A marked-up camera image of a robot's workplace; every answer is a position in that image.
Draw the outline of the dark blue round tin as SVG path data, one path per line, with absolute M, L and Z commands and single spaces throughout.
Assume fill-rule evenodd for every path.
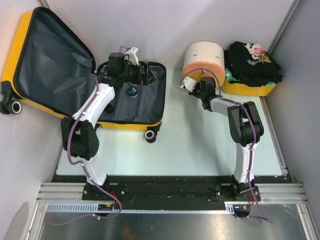
M 139 93 L 138 89 L 135 86 L 130 86 L 127 90 L 126 90 L 126 94 L 131 97 L 134 98 L 135 96 L 137 96 Z

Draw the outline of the white pastel mini drawer cabinet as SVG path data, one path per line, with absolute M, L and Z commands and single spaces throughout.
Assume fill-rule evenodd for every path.
M 216 43 L 199 41 L 191 44 L 185 51 L 181 77 L 188 74 L 191 78 L 199 80 L 204 76 L 213 76 L 208 70 L 213 72 L 222 86 L 225 81 L 225 60 L 224 50 Z

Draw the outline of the yellow plastic basket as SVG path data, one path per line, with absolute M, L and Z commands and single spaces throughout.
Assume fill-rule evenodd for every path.
M 229 83 L 227 80 L 222 85 L 222 91 L 226 94 L 241 95 L 241 96 L 254 96 L 265 97 L 267 96 L 277 85 L 266 85 L 251 87 L 242 83 Z

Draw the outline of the yellow Pikachu suitcase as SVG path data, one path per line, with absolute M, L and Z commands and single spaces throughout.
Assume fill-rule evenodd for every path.
M 53 11 L 37 7 L 19 21 L 0 80 L 0 112 L 18 115 L 26 103 L 61 120 L 70 118 L 92 93 L 94 78 L 106 75 L 108 61 L 96 65 L 89 48 Z M 144 131 L 147 142 L 156 141 L 167 70 L 161 63 L 139 60 L 142 77 L 147 62 L 156 66 L 158 80 L 138 85 L 136 97 L 127 95 L 126 83 L 109 103 L 114 111 L 104 110 L 96 127 Z

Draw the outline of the small dark brown jar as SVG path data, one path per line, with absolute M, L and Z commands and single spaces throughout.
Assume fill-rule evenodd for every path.
M 114 111 L 114 107 L 111 104 L 108 104 L 105 108 L 107 113 L 112 113 Z

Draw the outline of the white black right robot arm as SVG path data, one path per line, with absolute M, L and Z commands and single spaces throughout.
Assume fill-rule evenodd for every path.
M 254 187 L 254 155 L 264 134 L 257 107 L 252 101 L 240 103 L 217 95 L 213 77 L 205 76 L 200 80 L 187 77 L 184 84 L 190 95 L 201 100 L 204 110 L 228 118 L 229 132 L 236 143 L 236 164 L 231 176 L 230 194 L 235 200 L 242 201 Z

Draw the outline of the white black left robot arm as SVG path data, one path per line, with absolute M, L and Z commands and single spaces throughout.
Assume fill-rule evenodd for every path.
M 100 200 L 110 196 L 111 188 L 105 184 L 107 174 L 96 156 L 100 146 L 96 125 L 105 108 L 125 84 L 129 84 L 126 94 L 134 98 L 140 92 L 138 85 L 148 83 L 148 77 L 141 74 L 138 50 L 131 47 L 126 53 L 111 53 L 106 74 L 102 79 L 94 78 L 93 91 L 88 99 L 72 117 L 64 117 L 61 121 L 63 148 L 68 160 L 71 165 L 82 166 L 87 182 L 95 185 L 93 194 Z

